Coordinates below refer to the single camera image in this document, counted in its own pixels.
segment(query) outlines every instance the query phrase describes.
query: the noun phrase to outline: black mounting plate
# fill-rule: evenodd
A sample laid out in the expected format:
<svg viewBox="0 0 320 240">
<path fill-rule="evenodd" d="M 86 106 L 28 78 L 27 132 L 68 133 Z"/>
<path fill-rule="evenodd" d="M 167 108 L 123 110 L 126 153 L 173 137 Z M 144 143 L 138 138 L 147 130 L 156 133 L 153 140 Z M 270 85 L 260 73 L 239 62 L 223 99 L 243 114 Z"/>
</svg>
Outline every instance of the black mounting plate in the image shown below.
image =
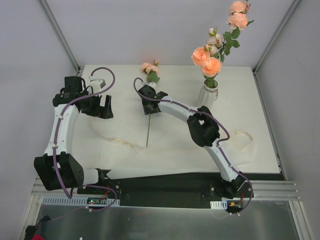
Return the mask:
<svg viewBox="0 0 320 240">
<path fill-rule="evenodd" d="M 102 170 L 105 178 L 109 171 Z M 250 180 L 284 180 L 281 173 L 245 173 L 245 176 Z M 209 209 L 211 201 L 221 201 L 215 192 L 220 182 L 219 172 L 195 172 L 114 180 L 108 178 L 104 184 L 117 191 L 120 206 Z M 249 184 L 244 183 L 234 197 L 240 198 L 243 192 L 244 197 L 249 198 L 249 188 Z M 105 190 L 78 188 L 77 193 L 104 195 Z"/>
</svg>

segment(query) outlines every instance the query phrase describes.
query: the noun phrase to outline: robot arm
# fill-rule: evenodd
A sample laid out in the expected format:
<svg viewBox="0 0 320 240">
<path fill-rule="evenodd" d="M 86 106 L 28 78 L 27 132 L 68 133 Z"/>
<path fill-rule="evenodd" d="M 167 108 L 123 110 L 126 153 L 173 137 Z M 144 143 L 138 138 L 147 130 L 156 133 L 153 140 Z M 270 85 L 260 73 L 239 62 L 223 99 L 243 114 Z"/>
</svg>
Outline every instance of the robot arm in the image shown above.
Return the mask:
<svg viewBox="0 0 320 240">
<path fill-rule="evenodd" d="M 156 93 L 148 85 L 144 85 L 138 93 L 141 96 L 145 115 L 163 112 L 188 124 L 192 140 L 209 153 L 220 171 L 221 185 L 216 187 L 215 191 L 222 197 L 232 198 L 243 185 L 245 179 L 239 175 L 239 169 L 228 158 L 221 143 L 218 147 L 219 126 L 208 116 L 212 116 L 209 109 L 206 106 L 198 109 L 185 106 L 169 97 L 165 92 Z"/>
<path fill-rule="evenodd" d="M 87 96 L 89 92 L 82 88 L 81 77 L 70 76 L 64 79 L 65 87 L 53 99 L 54 122 L 49 143 L 44 155 L 34 159 L 34 167 L 48 190 L 61 189 L 53 164 L 53 149 L 56 147 L 56 160 L 61 179 L 66 188 L 78 188 L 83 185 L 96 184 L 103 181 L 100 169 L 85 169 L 72 156 L 72 140 L 79 113 L 103 119 L 113 118 L 111 96 L 105 98 L 105 105 L 100 106 L 101 96 L 92 96 L 69 105 L 65 110 L 54 144 L 56 128 L 63 109 L 72 100 Z"/>
<path fill-rule="evenodd" d="M 166 114 L 170 114 L 170 115 L 184 121 L 185 123 L 188 124 L 190 131 L 192 131 L 193 126 L 195 126 L 195 128 L 199 127 L 197 125 L 200 123 L 199 123 L 199 120 L 195 117 L 195 113 L 190 112 L 179 105 L 171 104 L 170 102 L 177 102 L 177 101 L 169 96 L 164 96 L 162 99 L 168 100 L 169 102 L 168 101 L 161 101 L 158 103 L 158 107 L 161 112 L 166 113 Z M 192 107 L 192 106 L 189 106 L 188 108 L 197 110 L 195 107 Z M 192 139 L 194 139 L 193 141 L 195 141 L 195 143 L 197 143 L 196 138 L 197 138 L 197 136 L 193 135 Z M 219 138 L 216 138 L 214 140 L 214 142 L 212 142 L 211 146 L 209 144 L 207 144 L 203 147 L 210 154 L 213 161 L 215 162 L 215 164 L 219 168 L 222 179 L 224 179 L 228 182 L 231 182 L 232 180 L 237 178 L 238 174 L 227 164 L 224 156 L 221 154 L 220 150 L 218 149 L 218 147 L 217 147 L 218 140 L 219 140 Z"/>
</svg>

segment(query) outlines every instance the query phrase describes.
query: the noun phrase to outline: metal floor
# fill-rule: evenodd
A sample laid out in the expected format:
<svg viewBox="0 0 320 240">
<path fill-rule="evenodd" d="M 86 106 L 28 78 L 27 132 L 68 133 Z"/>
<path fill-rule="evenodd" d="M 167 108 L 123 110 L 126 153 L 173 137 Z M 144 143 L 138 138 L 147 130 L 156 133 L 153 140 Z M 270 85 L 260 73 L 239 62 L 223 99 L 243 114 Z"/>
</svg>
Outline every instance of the metal floor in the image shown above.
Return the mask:
<svg viewBox="0 0 320 240">
<path fill-rule="evenodd" d="M 45 215 L 61 216 L 78 206 L 42 205 Z M 287 201 L 254 200 L 240 216 L 224 210 L 155 207 L 110 207 L 40 224 L 46 240 L 298 240 Z"/>
</svg>

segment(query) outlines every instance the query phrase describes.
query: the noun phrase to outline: white vase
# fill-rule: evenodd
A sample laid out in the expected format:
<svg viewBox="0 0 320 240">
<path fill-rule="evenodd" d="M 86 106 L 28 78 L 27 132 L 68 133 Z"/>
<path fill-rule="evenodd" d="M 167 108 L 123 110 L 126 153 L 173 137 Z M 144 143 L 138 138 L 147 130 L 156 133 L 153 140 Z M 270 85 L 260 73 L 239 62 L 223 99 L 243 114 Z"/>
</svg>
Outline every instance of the white vase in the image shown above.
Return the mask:
<svg viewBox="0 0 320 240">
<path fill-rule="evenodd" d="M 205 84 L 200 89 L 197 106 L 200 108 L 206 106 L 210 109 L 215 100 L 218 98 L 218 82 L 215 80 L 215 88 L 207 87 Z"/>
<path fill-rule="evenodd" d="M 148 82 L 147 85 L 152 87 L 157 92 L 157 84 L 155 82 Z"/>
</svg>

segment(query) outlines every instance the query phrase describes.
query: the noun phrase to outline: white table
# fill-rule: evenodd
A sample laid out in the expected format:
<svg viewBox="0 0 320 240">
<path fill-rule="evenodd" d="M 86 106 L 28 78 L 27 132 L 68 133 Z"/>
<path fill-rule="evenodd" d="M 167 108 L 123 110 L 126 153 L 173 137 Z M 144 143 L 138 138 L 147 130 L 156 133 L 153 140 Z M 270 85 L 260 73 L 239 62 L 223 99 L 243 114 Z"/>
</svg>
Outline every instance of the white table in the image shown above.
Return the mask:
<svg viewBox="0 0 320 240">
<path fill-rule="evenodd" d="M 111 178 L 218 171 L 209 154 L 192 141 L 188 126 L 168 114 L 151 115 L 146 147 L 149 116 L 144 115 L 141 99 L 133 89 L 133 80 L 145 79 L 146 75 L 139 65 L 86 65 L 82 77 L 87 84 L 92 70 L 98 67 L 108 67 L 116 76 L 107 92 L 112 96 L 114 118 L 80 114 L 72 145 L 79 163 L 86 168 L 112 169 Z M 196 105 L 204 81 L 198 67 L 160 65 L 159 71 L 157 91 L 186 105 Z M 105 70 L 94 75 L 105 79 L 107 85 L 111 83 Z M 253 137 L 244 152 L 237 150 L 234 142 L 225 142 L 230 158 L 244 173 L 279 173 L 251 68 L 224 66 L 216 80 L 219 96 L 211 113 L 229 132 L 244 131 Z"/>
</svg>

